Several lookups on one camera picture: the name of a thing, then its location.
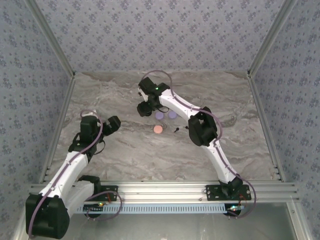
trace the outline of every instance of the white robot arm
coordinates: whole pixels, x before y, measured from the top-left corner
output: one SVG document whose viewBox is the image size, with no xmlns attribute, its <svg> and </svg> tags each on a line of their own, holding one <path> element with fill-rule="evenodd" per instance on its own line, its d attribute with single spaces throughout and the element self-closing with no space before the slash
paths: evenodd
<svg viewBox="0 0 320 240">
<path fill-rule="evenodd" d="M 30 194 L 25 201 L 27 234 L 31 227 L 32 235 L 61 239 L 77 208 L 93 194 L 103 192 L 99 177 L 84 175 L 78 181 L 76 179 L 96 153 L 97 144 L 104 143 L 103 138 L 117 131 L 121 125 L 117 116 L 110 117 L 108 121 L 109 124 L 101 123 L 94 115 L 82 117 L 80 132 L 74 137 L 58 172 L 39 194 Z"/>
<path fill-rule="evenodd" d="M 198 109 L 202 109 L 211 112 L 210 109 L 192 105 L 173 92 L 168 85 L 164 83 L 156 85 L 148 77 L 140 81 L 138 92 L 144 99 L 137 106 L 140 116 L 150 116 L 152 111 L 167 107 L 188 122 L 189 137 L 194 144 L 201 146 L 209 156 L 218 174 L 222 191 L 226 196 L 234 196 L 243 185 L 243 181 L 236 176 L 236 170 L 230 165 L 219 140 L 216 139 L 217 126 L 213 117 L 198 111 Z M 175 98 L 190 106 L 191 109 L 178 102 Z"/>
</svg>

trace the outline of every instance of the cable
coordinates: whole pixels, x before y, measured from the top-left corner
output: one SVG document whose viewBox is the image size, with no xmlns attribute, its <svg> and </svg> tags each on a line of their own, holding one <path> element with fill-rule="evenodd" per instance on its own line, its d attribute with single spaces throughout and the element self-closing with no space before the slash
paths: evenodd
<svg viewBox="0 0 320 240">
<path fill-rule="evenodd" d="M 96 152 L 95 154 L 93 154 L 93 155 L 98 155 L 98 154 L 102 153 L 102 151 L 105 149 L 105 147 L 106 147 L 106 142 L 105 142 L 104 140 L 102 140 L 101 143 L 104 144 L 103 148 L 102 148 L 100 151 L 98 151 L 98 152 Z"/>
<path fill-rule="evenodd" d="M 174 98 L 178 103 L 180 103 L 182 106 L 184 106 L 184 107 L 186 107 L 186 108 L 188 108 L 188 109 L 190 109 L 190 110 L 196 110 L 196 111 L 202 112 L 202 113 L 204 113 L 204 114 L 208 114 L 208 115 L 210 115 L 211 117 L 214 118 L 214 120 L 216 121 L 216 123 L 218 124 L 219 129 L 220 129 L 219 135 L 218 135 L 218 137 L 214 140 L 214 143 L 215 143 L 216 141 L 218 141 L 218 140 L 222 137 L 222 134 L 223 134 L 222 124 L 221 124 L 220 120 L 219 120 L 212 112 L 209 112 L 209 111 L 206 111 L 206 110 L 203 110 L 203 109 L 200 109 L 200 108 L 193 108 L 193 107 L 189 106 L 188 104 L 185 104 L 184 102 L 180 101 L 180 99 L 178 99 L 178 98 L 175 96 L 174 89 L 173 89 L 173 81 L 172 81 L 171 76 L 170 76 L 167 72 L 165 72 L 165 71 L 163 71 L 163 70 L 151 70 L 151 71 L 148 71 L 145 75 L 143 75 L 142 80 L 143 80 L 147 75 L 149 75 L 149 74 L 151 74 L 151 73 L 154 73 L 154 72 L 163 73 L 163 74 L 165 74 L 165 75 L 167 75 L 167 76 L 169 77 L 169 79 L 170 79 L 170 91 L 171 91 L 171 94 L 172 94 L 173 98 Z"/>
<path fill-rule="evenodd" d="M 102 120 L 100 118 L 100 116 L 95 112 L 95 111 L 92 111 L 90 109 L 84 109 L 80 112 L 80 117 L 83 116 L 83 113 L 84 112 L 90 112 L 90 113 L 93 113 L 100 121 L 100 123 L 102 123 Z M 46 198 L 48 197 L 48 195 L 55 190 L 55 186 L 57 184 L 57 182 L 60 180 L 61 176 L 64 174 L 64 172 L 67 170 L 67 168 L 70 166 L 70 164 L 82 153 L 86 152 L 87 150 L 89 150 L 94 144 L 96 144 L 96 142 L 99 140 L 101 134 L 102 134 L 102 128 L 103 128 L 103 125 L 101 124 L 100 125 L 100 130 L 99 130 L 99 133 L 98 135 L 96 136 L 95 140 L 93 140 L 93 142 L 87 146 L 86 148 L 84 148 L 83 150 L 81 150 L 80 152 L 78 152 L 76 155 L 74 155 L 70 161 L 68 162 L 68 164 L 66 164 L 64 166 L 64 168 L 62 169 L 62 171 L 59 173 L 59 175 L 56 177 L 55 181 L 53 182 L 53 184 L 51 185 L 51 188 L 48 190 L 48 192 L 46 192 L 46 194 L 44 194 L 44 196 L 41 198 L 41 200 L 39 201 L 38 205 L 35 207 L 34 209 L 34 212 L 31 216 L 31 220 L 30 220 L 30 223 L 29 223 L 29 228 L 28 228 L 28 236 L 30 239 L 33 239 L 33 235 L 32 235 L 32 228 L 33 228 L 33 225 L 34 225 L 34 222 L 35 222 L 35 218 L 36 218 L 36 215 L 41 207 L 41 205 L 44 203 L 44 201 L 46 200 Z"/>
<path fill-rule="evenodd" d="M 91 199 L 94 199 L 95 197 L 98 197 L 100 195 L 103 195 L 103 194 L 115 194 L 117 195 L 117 197 L 120 199 L 120 207 L 118 209 L 118 211 L 113 214 L 112 216 L 109 216 L 109 217 L 105 217 L 105 218 L 92 218 L 92 217 L 89 217 L 89 212 L 90 210 L 92 209 L 92 207 L 90 207 L 87 211 L 86 211 L 86 217 L 92 221 L 107 221 L 107 220 L 110 220 L 110 219 L 114 219 L 116 216 L 119 215 L 119 213 L 121 212 L 122 210 L 122 205 L 123 205 L 123 199 L 121 198 L 121 196 L 119 195 L 119 193 L 117 193 L 116 191 L 102 191 L 102 192 L 99 192 L 95 195 L 92 195 L 91 197 L 88 197 L 86 199 L 86 201 L 88 200 L 91 200 Z"/>
<path fill-rule="evenodd" d="M 165 114 L 165 113 L 169 112 L 169 108 L 168 107 L 166 107 L 166 108 L 168 109 L 167 111 L 162 111 L 162 110 L 160 110 L 160 108 L 157 108 L 157 110 Z"/>
<path fill-rule="evenodd" d="M 143 80 L 147 75 L 149 75 L 150 73 L 155 73 L 155 72 L 158 72 L 158 73 L 163 73 L 165 75 L 167 75 L 170 79 L 170 91 L 171 91 L 171 94 L 173 96 L 173 98 L 178 102 L 180 103 L 182 106 L 190 109 L 190 110 L 196 110 L 196 111 L 199 111 L 199 112 L 202 112 L 204 114 L 208 114 L 209 116 L 213 117 L 213 119 L 216 121 L 216 123 L 218 124 L 219 126 L 219 135 L 216 139 L 213 140 L 213 145 L 217 151 L 217 153 L 219 154 L 219 157 L 221 158 L 223 164 L 225 165 L 225 167 L 230 171 L 230 173 L 232 173 L 235 177 L 238 177 L 239 179 L 241 179 L 243 182 L 247 183 L 251 188 L 252 188 L 252 191 L 253 191 L 253 195 L 254 195 L 254 200 L 253 200 L 253 207 L 248 211 L 246 212 L 245 214 L 241 215 L 241 216 L 236 216 L 235 218 L 238 218 L 238 219 L 241 219 L 241 218 L 244 218 L 245 216 L 249 215 L 256 207 L 256 204 L 257 204 L 257 193 L 256 193 L 256 190 L 254 188 L 254 186 L 248 182 L 247 180 L 245 180 L 243 177 L 241 177 L 239 174 L 235 173 L 229 166 L 228 164 L 226 163 L 226 161 L 224 160 L 224 158 L 222 157 L 221 155 L 221 152 L 219 150 L 219 148 L 217 147 L 216 145 L 216 142 L 218 140 L 220 140 L 220 138 L 222 137 L 222 134 L 223 134 L 223 127 L 222 127 L 222 124 L 220 122 L 220 120 L 211 112 L 209 111 L 206 111 L 206 110 L 203 110 L 203 109 L 200 109 L 200 108 L 193 108 L 191 106 L 189 106 L 188 104 L 185 104 L 184 102 L 180 101 L 176 96 L 175 96 L 175 93 L 174 93 L 174 89 L 173 89 L 173 81 L 172 81 L 172 78 L 171 76 L 163 71 L 163 70 L 151 70 L 151 71 L 148 71 L 146 74 L 143 75 L 142 79 Z"/>
</svg>

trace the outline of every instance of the wall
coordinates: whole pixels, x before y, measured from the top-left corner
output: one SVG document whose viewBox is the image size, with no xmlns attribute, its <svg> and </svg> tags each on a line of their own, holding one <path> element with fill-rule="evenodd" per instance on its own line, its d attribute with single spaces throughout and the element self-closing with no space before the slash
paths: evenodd
<svg viewBox="0 0 320 240">
<path fill-rule="evenodd" d="M 23 0 L 0 1 L 0 239 L 39 180 L 69 83 Z"/>
<path fill-rule="evenodd" d="M 282 0 L 36 0 L 72 68 L 247 70 Z"/>
<path fill-rule="evenodd" d="M 298 0 L 254 77 L 288 181 L 320 239 L 320 2 Z"/>
</svg>

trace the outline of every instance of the gray marble surface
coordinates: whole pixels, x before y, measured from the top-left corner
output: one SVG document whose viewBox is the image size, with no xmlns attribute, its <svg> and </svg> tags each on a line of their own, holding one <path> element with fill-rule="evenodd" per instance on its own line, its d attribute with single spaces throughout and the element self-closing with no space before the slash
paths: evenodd
<svg viewBox="0 0 320 240">
<path fill-rule="evenodd" d="M 189 139 L 181 118 L 140 117 L 138 83 L 144 72 L 87 72 L 75 75 L 75 86 L 63 123 L 51 170 L 51 179 L 64 161 L 73 137 L 80 130 L 80 111 L 96 110 L 103 119 L 116 115 L 120 129 L 105 138 L 104 151 L 92 158 L 83 174 L 103 180 L 217 180 L 205 152 Z M 224 129 L 221 145 L 241 176 L 274 179 L 274 168 L 251 95 L 240 74 L 210 71 L 171 72 L 173 88 L 190 103 L 208 106 Z M 168 83 L 164 74 L 152 73 L 155 83 Z M 153 127 L 162 125 L 155 134 Z"/>
</svg>

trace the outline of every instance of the purple disc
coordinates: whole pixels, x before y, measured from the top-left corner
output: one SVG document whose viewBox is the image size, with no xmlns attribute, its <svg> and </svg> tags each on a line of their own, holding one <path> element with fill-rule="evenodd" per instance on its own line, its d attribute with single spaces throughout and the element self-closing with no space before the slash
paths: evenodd
<svg viewBox="0 0 320 240">
<path fill-rule="evenodd" d="M 177 113 L 175 111 L 170 111 L 168 113 L 168 116 L 169 116 L 170 119 L 175 119 L 178 115 L 177 115 Z"/>
<path fill-rule="evenodd" d="M 163 119 L 164 117 L 165 117 L 165 115 L 163 114 L 163 112 L 158 111 L 158 112 L 155 114 L 155 118 L 156 118 L 157 120 L 161 120 L 161 119 Z"/>
</svg>

